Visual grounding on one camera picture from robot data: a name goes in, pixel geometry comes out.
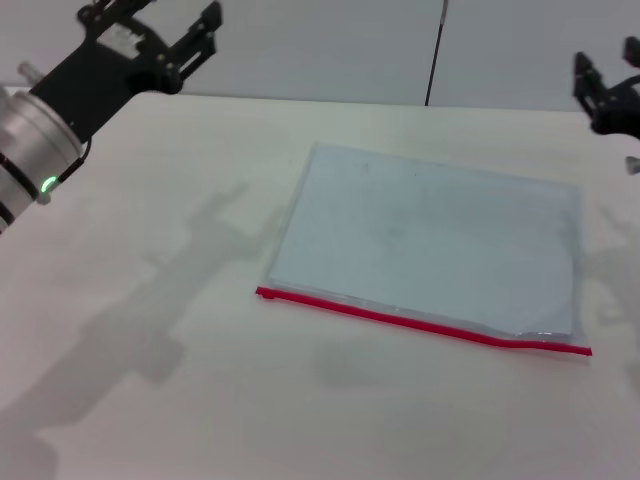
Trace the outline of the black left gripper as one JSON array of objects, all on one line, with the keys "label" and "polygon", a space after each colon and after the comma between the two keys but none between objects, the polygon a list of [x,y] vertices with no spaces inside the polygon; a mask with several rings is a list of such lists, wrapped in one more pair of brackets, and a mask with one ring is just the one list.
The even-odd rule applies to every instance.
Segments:
[{"label": "black left gripper", "polygon": [[[134,96],[157,91],[176,94],[216,53],[215,32],[222,6],[212,1],[187,33],[170,48],[134,14],[153,0],[97,0],[77,18],[85,29],[80,46],[30,89],[70,127],[80,141],[98,132]],[[131,59],[99,42],[116,25],[130,28],[142,41]],[[175,62],[179,67],[170,66]]]}]

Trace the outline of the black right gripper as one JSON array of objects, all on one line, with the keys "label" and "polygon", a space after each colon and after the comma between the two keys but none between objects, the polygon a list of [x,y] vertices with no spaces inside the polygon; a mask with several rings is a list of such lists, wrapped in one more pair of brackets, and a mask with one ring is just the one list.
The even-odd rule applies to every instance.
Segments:
[{"label": "black right gripper", "polygon": [[[640,66],[640,39],[627,37],[623,59]],[[583,52],[574,55],[573,96],[591,116],[591,129],[598,135],[639,134],[639,76],[607,88],[591,59]]]}]

